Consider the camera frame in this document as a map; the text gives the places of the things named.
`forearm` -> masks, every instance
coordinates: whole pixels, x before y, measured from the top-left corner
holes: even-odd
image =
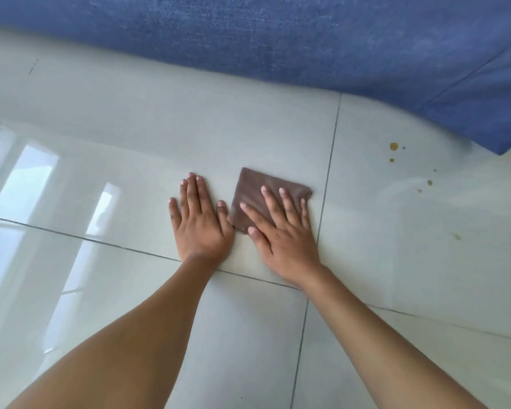
[[[327,268],[302,288],[380,409],[484,406],[356,298]]]
[[[216,265],[186,259],[150,298],[70,351],[10,408],[163,408]]]

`brown cloth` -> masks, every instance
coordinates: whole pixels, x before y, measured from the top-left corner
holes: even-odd
[[[308,201],[312,196],[312,189],[308,186],[265,175],[249,168],[242,168],[236,185],[233,203],[231,204],[231,212],[229,213],[229,222],[242,233],[248,233],[248,227],[255,226],[255,224],[240,208],[241,202],[253,206],[274,224],[261,193],[263,185],[275,196],[282,209],[284,209],[284,204],[278,190],[284,188],[291,195],[298,213],[301,213],[301,198]]]

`person's right arm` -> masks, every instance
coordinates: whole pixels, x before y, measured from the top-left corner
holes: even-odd
[[[334,332],[379,409],[483,409],[485,406],[353,295],[318,257],[306,201],[297,214],[286,192],[282,212],[262,188],[275,225],[241,204],[263,261],[298,285]]]

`finger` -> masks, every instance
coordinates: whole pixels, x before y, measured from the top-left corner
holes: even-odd
[[[214,212],[214,206],[212,205],[212,199],[208,193],[206,182],[203,177],[197,176],[197,192],[199,194],[200,210],[202,212]]]
[[[295,227],[301,226],[301,220],[299,218],[299,214],[293,205],[292,198],[288,194],[288,192],[284,188],[280,188],[278,190],[280,192],[280,196],[282,197],[282,203],[284,204],[284,208],[286,210],[286,218],[289,223]]]
[[[303,224],[303,228],[311,231],[311,220],[308,217],[308,208],[307,201],[304,198],[301,198],[301,223]]]
[[[276,201],[276,198],[274,195],[267,189],[265,185],[261,187],[261,193],[263,194],[263,197],[265,198],[265,203],[267,204],[267,208],[269,209],[269,213],[271,214],[271,218],[276,224],[277,228],[285,229],[286,228],[286,216],[280,206],[278,205],[278,202]]]
[[[200,214],[199,193],[197,192],[197,181],[195,174],[190,172],[187,176],[187,205],[190,215]]]
[[[182,219],[186,220],[189,218],[189,205],[187,204],[187,180],[182,179],[180,182],[180,210]]]
[[[264,262],[268,262],[273,257],[269,241],[267,241],[265,236],[255,227],[248,227],[248,235],[252,241],[254,241],[255,247],[259,251],[259,255],[261,255],[261,259]]]
[[[219,227],[222,230],[222,234],[225,237],[230,237],[233,235],[235,230],[233,229],[233,226],[229,223],[227,220],[227,205],[224,201],[218,201],[218,221],[219,221]]]
[[[178,211],[176,198],[171,198],[170,201],[168,201],[168,213],[170,214],[172,229],[176,231],[182,223],[182,217],[180,216],[180,211]]]
[[[244,202],[240,203],[240,208],[244,211],[248,218],[250,218],[256,227],[265,234],[266,237],[269,237],[271,233],[276,230],[276,227],[271,224],[262,214],[260,214],[253,207],[245,204]]]

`person's left hand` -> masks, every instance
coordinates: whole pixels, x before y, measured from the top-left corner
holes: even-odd
[[[217,266],[229,255],[234,230],[227,221],[227,206],[218,201],[217,214],[204,179],[190,172],[180,184],[180,209],[175,198],[169,205],[170,220],[180,259],[202,254]]]

